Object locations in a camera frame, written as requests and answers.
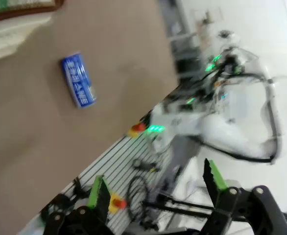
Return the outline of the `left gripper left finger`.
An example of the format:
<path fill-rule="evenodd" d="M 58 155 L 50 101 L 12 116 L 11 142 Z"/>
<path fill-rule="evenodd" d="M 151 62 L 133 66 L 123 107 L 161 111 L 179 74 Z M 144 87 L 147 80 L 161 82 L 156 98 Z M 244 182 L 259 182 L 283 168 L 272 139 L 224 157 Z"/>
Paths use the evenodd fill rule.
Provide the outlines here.
<path fill-rule="evenodd" d="M 96 176 L 90 190 L 84 190 L 78 178 L 73 182 L 73 199 L 60 193 L 43 208 L 43 234 L 110 235 L 111 194 L 104 176 Z"/>

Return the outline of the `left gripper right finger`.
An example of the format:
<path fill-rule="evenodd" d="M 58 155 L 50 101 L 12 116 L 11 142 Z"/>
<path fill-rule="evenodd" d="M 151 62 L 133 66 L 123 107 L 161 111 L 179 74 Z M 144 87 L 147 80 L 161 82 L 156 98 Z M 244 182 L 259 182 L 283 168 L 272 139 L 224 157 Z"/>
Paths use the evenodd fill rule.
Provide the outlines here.
<path fill-rule="evenodd" d="M 201 229 L 203 235 L 224 235 L 241 217 L 255 235 L 287 235 L 287 220 L 268 187 L 256 186 L 250 191 L 230 187 L 214 161 L 208 159 L 204 161 L 203 179 L 214 206 Z"/>

